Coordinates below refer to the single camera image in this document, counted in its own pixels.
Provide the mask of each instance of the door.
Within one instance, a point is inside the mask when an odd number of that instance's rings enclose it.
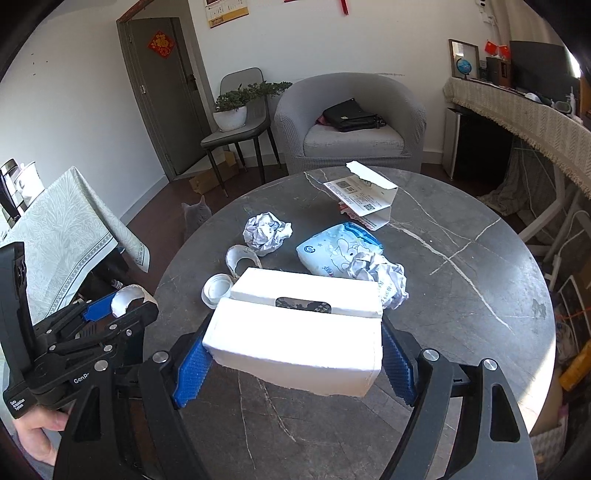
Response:
[[[180,20],[130,20],[128,35],[138,77],[132,85],[139,89],[136,97],[144,100],[147,112],[142,113],[148,133],[172,180],[203,158],[206,153],[200,143],[211,133]]]

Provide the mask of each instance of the styrofoam box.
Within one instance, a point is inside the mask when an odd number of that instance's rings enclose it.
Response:
[[[323,301],[332,313],[382,318],[382,302],[376,282],[351,278],[319,277],[303,273],[248,268],[232,287],[234,300],[275,306],[278,298]]]
[[[363,397],[381,369],[381,319],[221,299],[203,346],[218,364],[280,387]]]

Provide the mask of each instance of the black bag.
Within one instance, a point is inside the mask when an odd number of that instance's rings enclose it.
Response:
[[[386,122],[379,115],[365,112],[354,98],[327,108],[324,119],[339,132],[352,132],[367,128],[385,127]]]

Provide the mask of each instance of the door handle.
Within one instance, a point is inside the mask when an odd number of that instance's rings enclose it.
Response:
[[[193,89],[194,90],[198,90],[197,88],[197,79],[195,78],[195,75],[192,73],[189,75],[189,77],[187,78],[187,84],[192,84],[193,85]]]

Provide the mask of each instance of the plastic cup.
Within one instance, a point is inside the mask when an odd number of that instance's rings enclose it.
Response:
[[[205,282],[203,296],[211,305],[216,306],[220,299],[230,297],[232,285],[229,275],[218,273]]]

